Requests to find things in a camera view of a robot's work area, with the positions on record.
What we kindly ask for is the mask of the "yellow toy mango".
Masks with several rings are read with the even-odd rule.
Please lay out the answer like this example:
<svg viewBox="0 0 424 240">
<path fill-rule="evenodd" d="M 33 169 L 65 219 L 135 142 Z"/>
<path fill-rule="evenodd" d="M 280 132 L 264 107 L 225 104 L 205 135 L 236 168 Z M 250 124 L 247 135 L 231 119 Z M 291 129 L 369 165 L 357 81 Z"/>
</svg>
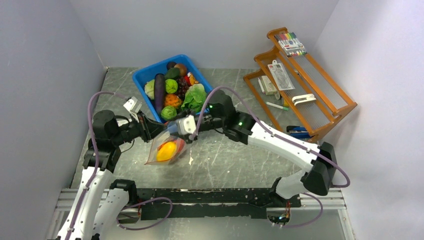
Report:
<svg viewBox="0 0 424 240">
<path fill-rule="evenodd" d="M 156 153 L 156 160 L 158 162 L 166 162 L 174 157 L 177 152 L 177 144 L 174 141 L 168 141 L 162 144 Z"/>
</svg>

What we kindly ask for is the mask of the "green toy ball vegetable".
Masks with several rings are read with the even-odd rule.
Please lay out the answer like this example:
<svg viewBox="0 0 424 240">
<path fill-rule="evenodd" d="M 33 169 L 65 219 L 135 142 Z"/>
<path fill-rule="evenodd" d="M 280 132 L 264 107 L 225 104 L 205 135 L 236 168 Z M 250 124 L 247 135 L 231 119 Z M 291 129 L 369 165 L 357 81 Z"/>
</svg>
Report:
<svg viewBox="0 0 424 240">
<path fill-rule="evenodd" d="M 175 94 L 178 91 L 179 85 L 174 79 L 165 80 L 165 91 L 168 94 Z"/>
</svg>

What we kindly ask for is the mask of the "clear zip top bag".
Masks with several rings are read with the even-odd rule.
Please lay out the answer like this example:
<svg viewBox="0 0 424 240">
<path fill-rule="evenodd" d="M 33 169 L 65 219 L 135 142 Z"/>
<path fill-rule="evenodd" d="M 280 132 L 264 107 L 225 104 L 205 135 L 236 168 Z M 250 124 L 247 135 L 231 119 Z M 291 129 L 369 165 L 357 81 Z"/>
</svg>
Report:
<svg viewBox="0 0 424 240">
<path fill-rule="evenodd" d="M 145 165 L 173 164 L 185 152 L 186 145 L 176 128 L 166 129 L 153 139 Z"/>
</svg>

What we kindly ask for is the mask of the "purple toy eggplant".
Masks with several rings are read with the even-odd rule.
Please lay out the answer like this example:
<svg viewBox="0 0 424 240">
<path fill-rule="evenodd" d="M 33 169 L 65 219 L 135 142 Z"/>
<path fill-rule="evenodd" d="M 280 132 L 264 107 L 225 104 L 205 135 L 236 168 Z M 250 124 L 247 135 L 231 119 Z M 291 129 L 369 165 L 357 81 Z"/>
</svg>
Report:
<svg viewBox="0 0 424 240">
<path fill-rule="evenodd" d="M 165 75 L 162 73 L 156 74 L 154 78 L 154 107 L 156 113 L 159 115 L 164 107 L 166 95 L 166 80 Z"/>
</svg>

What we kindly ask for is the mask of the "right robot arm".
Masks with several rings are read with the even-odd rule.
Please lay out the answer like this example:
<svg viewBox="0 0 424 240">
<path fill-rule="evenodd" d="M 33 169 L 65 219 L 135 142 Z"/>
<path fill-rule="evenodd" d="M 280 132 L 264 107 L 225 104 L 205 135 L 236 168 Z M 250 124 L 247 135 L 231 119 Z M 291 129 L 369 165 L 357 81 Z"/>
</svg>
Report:
<svg viewBox="0 0 424 240">
<path fill-rule="evenodd" d="M 270 193 L 270 202 L 282 207 L 300 193 L 326 196 L 333 185 L 337 163 L 334 147 L 328 143 L 310 143 L 278 131 L 251 114 L 235 109 L 230 96 L 216 90 L 207 104 L 205 116 L 196 116 L 199 132 L 222 129 L 234 142 L 268 150 L 300 168 L 288 177 L 278 178 Z"/>
</svg>

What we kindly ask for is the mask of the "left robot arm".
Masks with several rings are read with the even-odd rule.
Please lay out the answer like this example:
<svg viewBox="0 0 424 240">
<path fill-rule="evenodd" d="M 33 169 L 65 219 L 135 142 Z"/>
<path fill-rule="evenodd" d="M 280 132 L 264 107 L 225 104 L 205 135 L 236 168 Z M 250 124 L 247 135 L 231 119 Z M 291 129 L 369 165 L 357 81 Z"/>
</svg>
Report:
<svg viewBox="0 0 424 240">
<path fill-rule="evenodd" d="M 127 123 L 118 124 L 111 110 L 97 112 L 91 122 L 94 138 L 85 153 L 80 186 L 58 240 L 99 240 L 105 236 L 120 211 L 139 200 L 133 180 L 110 182 L 122 154 L 120 146 L 136 138 L 151 141 L 166 129 L 139 111 Z"/>
</svg>

